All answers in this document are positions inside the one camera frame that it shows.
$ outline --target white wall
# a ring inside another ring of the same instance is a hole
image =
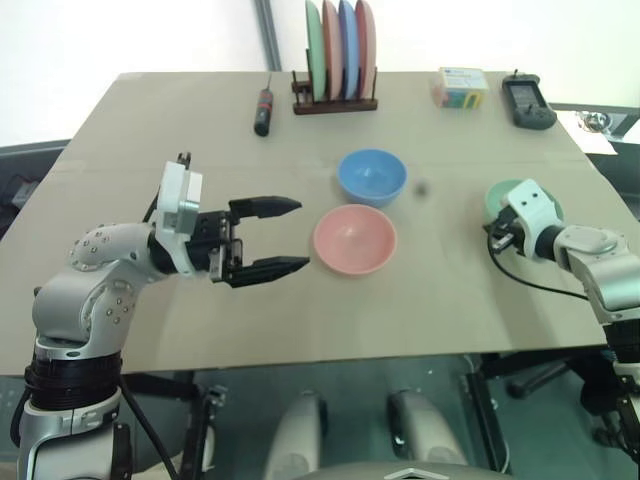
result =
[[[283,69],[306,70],[304,1],[271,2]],[[548,101],[640,107],[640,0],[368,2],[380,70],[519,68]]]
[[[121,72],[265,68],[251,0],[0,0],[0,146],[71,138]]]

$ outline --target green plate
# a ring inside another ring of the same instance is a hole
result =
[[[324,97],[327,88],[327,67],[324,59],[324,32],[320,12],[311,0],[305,5],[307,11],[307,40],[309,41],[309,68],[313,79],[313,99]]]
[[[484,196],[484,221],[485,224],[493,222],[498,217],[498,212],[502,210],[502,205],[500,204],[500,200],[513,190],[518,184],[522,182],[522,180],[504,180],[502,182],[496,183],[493,187],[489,189],[489,191]],[[547,194],[547,197],[551,199],[551,201],[556,205],[556,214],[560,220],[564,220],[564,212],[562,211],[562,207],[560,203],[555,199],[553,195],[551,195],[544,188],[542,189],[544,193]]]

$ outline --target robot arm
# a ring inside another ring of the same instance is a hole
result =
[[[120,352],[144,286],[177,272],[208,272],[214,282],[241,287],[276,280],[308,263],[307,257],[274,257],[244,266],[242,241],[235,237],[240,219],[278,216],[301,204],[258,197],[233,200],[229,211],[198,213],[202,177],[188,170],[186,159],[167,163],[152,223],[87,232],[62,271],[36,289],[34,355],[25,371],[24,402],[12,422],[19,479],[131,474],[128,428],[115,420]]]
[[[617,409],[630,455],[640,459],[640,259],[623,235],[605,229],[564,225],[554,203],[533,180],[503,199],[490,226],[494,252],[514,245],[534,261],[551,260],[584,286],[607,343],[624,394]]]

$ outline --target screwdriver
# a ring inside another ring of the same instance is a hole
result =
[[[269,85],[271,85],[271,74],[269,74],[267,87],[260,90],[260,96],[258,97],[258,107],[256,108],[256,120],[253,123],[253,131],[261,137],[266,137],[269,134],[269,124],[271,123],[273,93],[271,93]]]

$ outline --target table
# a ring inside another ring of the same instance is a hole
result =
[[[637,221],[558,123],[514,127],[501,73],[477,111],[437,108],[435,73],[381,73],[379,109],[293,114],[290,75],[274,74],[272,130],[252,131],[265,74],[133,73],[111,86],[0,244],[3,306],[0,374],[30,360],[32,291],[62,266],[73,241],[99,223],[139,221],[164,163],[190,150],[204,174],[202,210],[232,198],[285,195],[304,207],[244,220],[245,261],[311,255],[275,283],[232,290],[170,278],[141,294],[124,351],[126,371],[177,370],[386,356],[560,348],[604,343],[590,307],[502,276],[485,250],[483,196],[507,178],[534,178],[569,221],[626,232],[640,253]],[[319,218],[345,202],[335,168],[350,151],[377,147],[409,170],[387,209],[398,248],[381,271],[346,278],[313,255]],[[427,197],[415,195],[427,181]],[[546,262],[503,255],[512,271],[581,289]]]

